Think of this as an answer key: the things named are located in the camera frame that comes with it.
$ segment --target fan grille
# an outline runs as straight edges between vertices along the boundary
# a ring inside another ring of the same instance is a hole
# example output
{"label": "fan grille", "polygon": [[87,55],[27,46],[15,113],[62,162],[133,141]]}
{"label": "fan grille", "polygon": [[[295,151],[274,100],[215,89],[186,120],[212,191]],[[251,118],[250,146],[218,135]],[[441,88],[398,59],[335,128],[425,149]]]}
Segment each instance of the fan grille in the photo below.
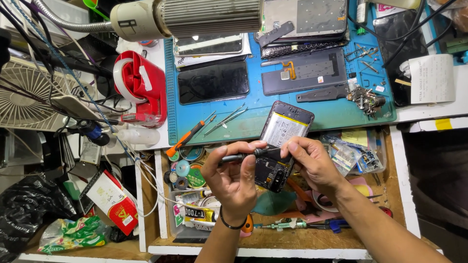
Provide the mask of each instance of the fan grille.
{"label": "fan grille", "polygon": [[[15,58],[12,58],[2,69],[1,76],[8,82],[48,101],[51,85],[35,66],[32,68],[30,64],[26,61],[15,61]],[[54,85],[62,90],[65,81],[68,81],[71,86],[74,84],[73,80],[66,80],[59,75],[53,77]],[[23,92],[2,79],[0,79],[0,84]],[[51,96],[56,97],[61,96],[61,94],[53,88]],[[54,126],[56,126],[55,123],[59,116],[61,115],[57,114],[49,105],[0,88],[0,127],[53,130],[56,129]]]}

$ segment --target human hand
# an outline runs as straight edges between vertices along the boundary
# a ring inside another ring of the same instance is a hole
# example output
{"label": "human hand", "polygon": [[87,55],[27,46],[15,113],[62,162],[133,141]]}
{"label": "human hand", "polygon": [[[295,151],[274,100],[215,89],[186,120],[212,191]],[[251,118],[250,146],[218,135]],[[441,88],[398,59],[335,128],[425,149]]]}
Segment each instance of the human hand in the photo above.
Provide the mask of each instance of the human hand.
{"label": "human hand", "polygon": [[281,146],[281,158],[288,154],[296,159],[294,168],[312,189],[332,197],[348,184],[320,141],[294,136]]}
{"label": "human hand", "polygon": [[240,226],[255,207],[255,156],[247,156],[242,164],[230,162],[218,168],[218,163],[227,155],[253,153],[266,146],[266,141],[239,141],[221,146],[210,153],[201,169],[206,183],[223,205],[223,219],[230,226]]}

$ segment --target cardboard box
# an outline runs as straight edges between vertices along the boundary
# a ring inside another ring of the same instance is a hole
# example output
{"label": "cardboard box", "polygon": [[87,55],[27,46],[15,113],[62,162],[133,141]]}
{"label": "cardboard box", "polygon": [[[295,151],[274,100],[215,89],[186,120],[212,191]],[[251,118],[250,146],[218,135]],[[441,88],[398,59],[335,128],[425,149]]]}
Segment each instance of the cardboard box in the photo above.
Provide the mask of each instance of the cardboard box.
{"label": "cardboard box", "polygon": [[100,174],[86,195],[125,235],[129,235],[138,224],[135,203],[124,193],[120,182],[107,170]]}

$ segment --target blue silicone repair mat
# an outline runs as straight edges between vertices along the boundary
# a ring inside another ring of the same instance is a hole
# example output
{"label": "blue silicone repair mat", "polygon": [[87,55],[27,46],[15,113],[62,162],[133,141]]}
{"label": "blue silicone repair mat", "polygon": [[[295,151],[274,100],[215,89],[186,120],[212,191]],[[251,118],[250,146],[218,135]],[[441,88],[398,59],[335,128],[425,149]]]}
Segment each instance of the blue silicone repair mat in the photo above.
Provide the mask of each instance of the blue silicone repair mat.
{"label": "blue silicone repair mat", "polygon": [[[350,4],[351,14],[356,12],[356,2]],[[375,11],[369,10],[368,27],[373,29],[372,20]],[[344,53],[352,52],[361,47],[377,48],[377,39],[369,33],[363,36],[356,35],[354,24],[350,22],[350,43],[345,46]],[[358,58],[350,63],[346,62],[346,72],[356,72],[358,84],[365,88],[376,89],[377,86],[384,87],[382,92],[376,91],[378,95],[385,96],[387,103],[382,107],[381,112],[377,112],[377,120],[369,118],[359,110],[354,102],[346,99],[339,99],[334,101],[325,102],[305,102],[297,103],[296,95],[301,92],[294,92],[282,95],[264,96],[262,88],[263,72],[281,70],[282,65],[271,65],[260,67],[263,61],[260,58],[260,46],[254,41],[253,34],[249,34],[250,48],[252,55],[247,59],[247,69],[249,77],[250,92],[244,99],[226,100],[217,102],[205,102],[189,105],[181,105],[178,97],[177,75],[174,64],[174,56],[172,54],[172,39],[165,40],[165,54],[166,54],[166,87],[168,92],[168,129],[169,129],[169,144],[174,145],[176,142],[188,131],[190,131],[200,120],[206,119],[213,111],[216,110],[217,117],[211,122],[203,131],[205,133],[216,125],[219,121],[224,119],[227,115],[233,112],[236,108],[245,103],[244,108],[249,109],[239,115],[237,118],[227,123],[227,128],[219,127],[206,137],[203,134],[192,138],[189,144],[207,144],[225,140],[239,140],[247,138],[256,138],[260,136],[263,126],[265,125],[266,118],[275,101],[282,101],[292,104],[304,110],[311,111],[315,114],[315,120],[312,124],[312,131],[327,130],[335,128],[344,128],[352,126],[374,125],[381,123],[388,123],[396,120],[396,111],[393,103],[393,97],[390,91],[387,73],[381,68],[382,60],[381,53],[378,51],[378,56],[372,57],[365,56]],[[379,70],[379,74],[374,73],[372,70],[364,69],[366,66],[360,60],[373,63],[373,67]]]}

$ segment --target black smartphone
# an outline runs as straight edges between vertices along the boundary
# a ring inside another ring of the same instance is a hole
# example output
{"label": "black smartphone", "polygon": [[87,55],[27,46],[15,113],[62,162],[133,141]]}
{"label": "black smartphone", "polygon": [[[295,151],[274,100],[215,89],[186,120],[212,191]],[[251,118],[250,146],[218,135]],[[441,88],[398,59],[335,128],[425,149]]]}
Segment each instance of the black smartphone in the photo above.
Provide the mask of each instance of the black smartphone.
{"label": "black smartphone", "polygon": [[[304,137],[314,121],[312,112],[281,101],[275,101],[260,134],[260,140],[268,143],[269,149],[280,148],[293,136]],[[293,170],[294,158],[281,158],[280,151],[271,151],[256,159],[255,184],[279,193]]]}
{"label": "black smartphone", "polygon": [[[375,33],[389,39],[404,36],[410,31],[411,25],[415,19],[416,10],[414,9],[375,19],[373,22]],[[382,60],[386,62],[395,53],[403,40],[382,41],[378,39],[378,41],[382,53]],[[395,79],[408,81],[408,79],[405,79],[403,74],[401,74],[400,65],[408,61],[408,59],[429,55],[425,46],[426,42],[422,30],[416,30],[416,32],[409,37],[403,49],[386,68],[396,106],[406,106],[411,102],[411,87],[395,82]]]}
{"label": "black smartphone", "polygon": [[249,93],[245,60],[184,71],[177,76],[182,105],[237,97]]}

